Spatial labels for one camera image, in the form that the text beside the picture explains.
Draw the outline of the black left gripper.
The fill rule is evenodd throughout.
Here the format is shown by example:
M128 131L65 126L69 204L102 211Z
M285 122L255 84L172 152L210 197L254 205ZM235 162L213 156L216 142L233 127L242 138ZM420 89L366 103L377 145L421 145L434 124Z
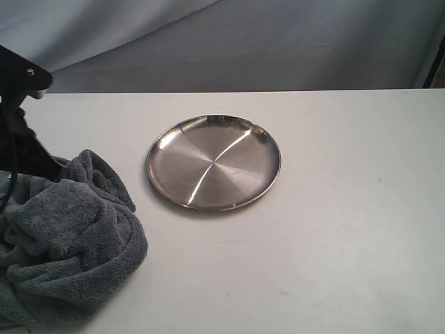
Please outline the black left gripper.
M52 182L68 179L70 171L60 165L28 127L20 107L10 111L1 103L1 170L32 176L51 176Z

